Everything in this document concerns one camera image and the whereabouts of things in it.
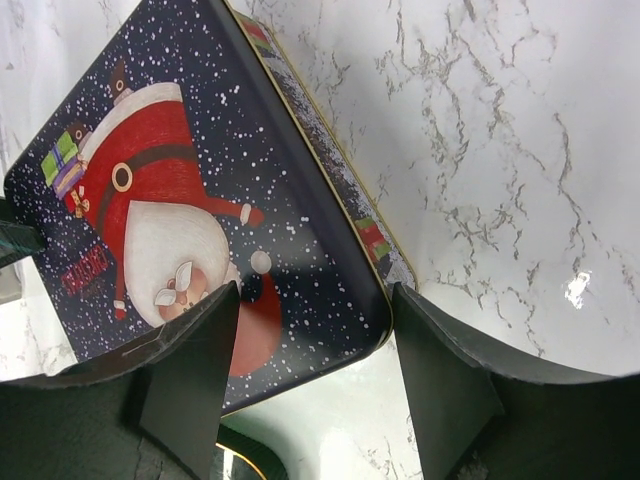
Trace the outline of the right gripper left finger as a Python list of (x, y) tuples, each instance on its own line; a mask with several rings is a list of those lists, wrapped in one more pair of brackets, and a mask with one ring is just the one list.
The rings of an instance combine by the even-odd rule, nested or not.
[(93, 361), (2, 383), (2, 478), (147, 479), (144, 442), (188, 478), (209, 478), (239, 306), (229, 284)]

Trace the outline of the gold tin lid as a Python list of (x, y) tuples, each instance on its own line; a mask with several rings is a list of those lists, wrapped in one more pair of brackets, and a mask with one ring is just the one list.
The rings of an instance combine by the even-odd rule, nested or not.
[(221, 1), (142, 1), (3, 179), (47, 299), (3, 380), (90, 383), (237, 287), (223, 408), (377, 350), (392, 318), (371, 250)]

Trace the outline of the square cookie tin box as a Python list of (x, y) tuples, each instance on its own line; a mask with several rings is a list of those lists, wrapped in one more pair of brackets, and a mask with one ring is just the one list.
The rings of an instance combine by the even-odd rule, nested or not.
[(389, 290), (397, 283), (414, 288), (412, 268), (281, 45), (259, 21), (240, 12), (235, 15), (300, 125), (377, 276)]

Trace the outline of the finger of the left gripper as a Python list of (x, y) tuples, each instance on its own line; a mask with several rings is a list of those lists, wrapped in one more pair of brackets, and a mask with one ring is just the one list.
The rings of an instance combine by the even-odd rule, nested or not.
[(43, 250), (43, 239), (38, 231), (34, 227), (19, 223), (5, 198), (1, 198), (0, 244), (1, 268)]

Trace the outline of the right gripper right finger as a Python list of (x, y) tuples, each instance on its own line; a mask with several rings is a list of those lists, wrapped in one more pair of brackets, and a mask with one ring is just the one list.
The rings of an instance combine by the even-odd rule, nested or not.
[(511, 347), (404, 285), (395, 338), (427, 479), (635, 479), (639, 378)]

